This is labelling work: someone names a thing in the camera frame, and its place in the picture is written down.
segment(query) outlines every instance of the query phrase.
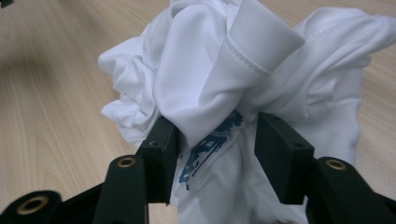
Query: blue print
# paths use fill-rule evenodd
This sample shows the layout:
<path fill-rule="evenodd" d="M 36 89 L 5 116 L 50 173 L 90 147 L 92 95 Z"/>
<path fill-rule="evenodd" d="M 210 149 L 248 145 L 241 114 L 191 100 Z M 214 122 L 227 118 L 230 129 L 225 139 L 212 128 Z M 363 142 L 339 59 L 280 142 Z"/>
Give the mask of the blue print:
<path fill-rule="evenodd" d="M 212 134 L 208 135 L 196 147 L 194 147 L 191 150 L 189 160 L 187 161 L 183 172 L 178 178 L 178 182 L 186 183 L 186 188 L 189 190 L 190 177 L 195 176 L 207 159 L 209 159 L 213 153 L 219 151 L 223 144 L 227 142 L 228 138 L 224 133 L 229 133 L 233 127 L 240 127 L 242 122 L 243 117 L 238 112 L 234 111 Z"/>

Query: metal grommet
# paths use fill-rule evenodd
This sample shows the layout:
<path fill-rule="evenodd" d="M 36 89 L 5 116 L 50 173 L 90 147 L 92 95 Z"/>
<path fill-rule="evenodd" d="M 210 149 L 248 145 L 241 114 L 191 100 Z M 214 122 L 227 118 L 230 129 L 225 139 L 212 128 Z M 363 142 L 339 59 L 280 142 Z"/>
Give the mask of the metal grommet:
<path fill-rule="evenodd" d="M 345 164 L 337 160 L 327 160 L 326 164 L 334 170 L 345 170 L 347 168 Z"/>
<path fill-rule="evenodd" d="M 35 196 L 24 202 L 17 208 L 18 215 L 29 215 L 43 208 L 49 202 L 49 198 L 45 195 Z"/>
<path fill-rule="evenodd" d="M 134 158 L 127 157 L 122 160 L 119 160 L 119 162 L 117 162 L 117 165 L 121 168 L 126 168 L 126 167 L 133 166 L 135 163 L 136 163 L 136 160 Z"/>

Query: wrinkled fabric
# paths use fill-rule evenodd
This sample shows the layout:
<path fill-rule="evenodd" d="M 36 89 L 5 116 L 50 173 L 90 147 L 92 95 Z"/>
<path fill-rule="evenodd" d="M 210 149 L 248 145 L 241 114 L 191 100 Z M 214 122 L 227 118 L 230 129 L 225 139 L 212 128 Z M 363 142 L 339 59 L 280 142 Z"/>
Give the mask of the wrinkled fabric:
<path fill-rule="evenodd" d="M 180 223 L 307 223 L 254 156 L 257 114 L 286 120 L 316 158 L 353 164 L 362 69 L 395 42 L 396 19 L 356 8 L 320 8 L 290 28 L 255 0 L 173 0 L 100 56 L 120 92 L 102 113 L 136 147 L 159 116 L 180 129 Z"/>

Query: white cloth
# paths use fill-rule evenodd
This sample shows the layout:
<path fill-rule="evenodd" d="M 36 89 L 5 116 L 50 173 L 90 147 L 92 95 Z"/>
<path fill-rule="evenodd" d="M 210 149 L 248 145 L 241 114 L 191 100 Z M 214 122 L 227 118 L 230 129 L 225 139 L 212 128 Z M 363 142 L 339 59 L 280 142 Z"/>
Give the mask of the white cloth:
<path fill-rule="evenodd" d="M 321 8 L 291 29 L 255 0 L 174 0 L 100 56 L 121 94 L 102 112 L 136 147 L 160 115 L 181 130 L 180 223 L 306 223 L 253 154 L 257 114 L 285 119 L 317 158 L 353 164 L 361 70 L 395 42 L 396 19 L 354 8 Z"/>

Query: wooden table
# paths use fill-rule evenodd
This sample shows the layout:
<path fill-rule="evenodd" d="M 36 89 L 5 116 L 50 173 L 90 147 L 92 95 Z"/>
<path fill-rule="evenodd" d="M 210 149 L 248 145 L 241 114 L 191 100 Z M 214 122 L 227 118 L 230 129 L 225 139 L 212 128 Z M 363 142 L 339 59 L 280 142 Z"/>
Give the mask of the wooden table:
<path fill-rule="evenodd" d="M 265 0 L 290 25 L 318 7 L 361 7 L 396 17 L 394 0 Z M 0 211 L 34 190 L 64 200 L 103 182 L 108 164 L 135 148 L 100 114 L 118 98 L 99 54 L 132 36 L 164 0 L 15 0 L 0 9 Z M 357 168 L 396 199 L 396 46 L 364 70 Z M 151 223 L 177 223 L 150 206 Z"/>

